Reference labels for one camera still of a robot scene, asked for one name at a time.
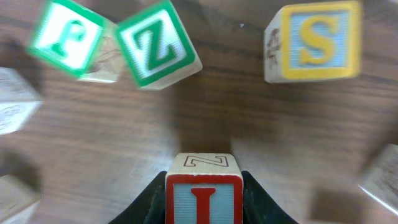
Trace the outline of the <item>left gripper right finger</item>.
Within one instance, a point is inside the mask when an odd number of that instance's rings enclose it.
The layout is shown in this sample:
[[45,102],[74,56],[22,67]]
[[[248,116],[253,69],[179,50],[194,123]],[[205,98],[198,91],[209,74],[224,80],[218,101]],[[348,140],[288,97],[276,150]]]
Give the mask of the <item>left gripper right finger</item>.
[[246,170],[242,171],[244,224],[298,224]]

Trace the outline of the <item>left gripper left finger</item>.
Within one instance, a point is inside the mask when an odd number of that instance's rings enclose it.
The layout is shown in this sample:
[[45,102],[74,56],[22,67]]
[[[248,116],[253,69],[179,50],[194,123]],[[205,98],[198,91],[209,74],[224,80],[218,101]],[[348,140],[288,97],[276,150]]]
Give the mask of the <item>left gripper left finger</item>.
[[134,201],[109,224],[165,224],[165,176],[159,172]]

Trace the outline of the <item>red I block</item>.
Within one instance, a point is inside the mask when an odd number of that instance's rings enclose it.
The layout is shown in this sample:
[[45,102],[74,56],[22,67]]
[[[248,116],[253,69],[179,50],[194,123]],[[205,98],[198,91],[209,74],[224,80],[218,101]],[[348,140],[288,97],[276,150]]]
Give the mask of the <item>red I block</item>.
[[243,186],[231,154],[180,153],[165,176],[165,222],[242,224]]

